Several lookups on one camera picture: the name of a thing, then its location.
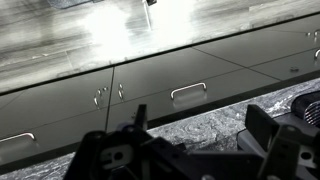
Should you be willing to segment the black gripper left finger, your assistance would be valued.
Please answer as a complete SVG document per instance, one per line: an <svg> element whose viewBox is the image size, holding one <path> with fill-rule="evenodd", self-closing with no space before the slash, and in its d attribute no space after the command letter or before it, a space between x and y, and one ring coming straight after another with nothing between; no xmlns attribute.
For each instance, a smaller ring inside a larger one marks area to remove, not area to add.
<svg viewBox="0 0 320 180"><path fill-rule="evenodd" d="M183 180L184 145L172 145L146 132L147 105L138 106L133 123L116 131L87 133L64 180Z"/></svg>

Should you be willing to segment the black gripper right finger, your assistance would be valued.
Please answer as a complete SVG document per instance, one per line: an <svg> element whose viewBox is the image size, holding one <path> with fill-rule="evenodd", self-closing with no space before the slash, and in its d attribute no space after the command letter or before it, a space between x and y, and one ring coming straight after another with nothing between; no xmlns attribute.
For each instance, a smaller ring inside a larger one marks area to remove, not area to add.
<svg viewBox="0 0 320 180"><path fill-rule="evenodd" d="M315 173L319 173L319 133L308 135L297 126L279 124L257 105L247 107L245 127L266 151L258 180L296 180L303 147L313 153L310 161L315 164Z"/></svg>

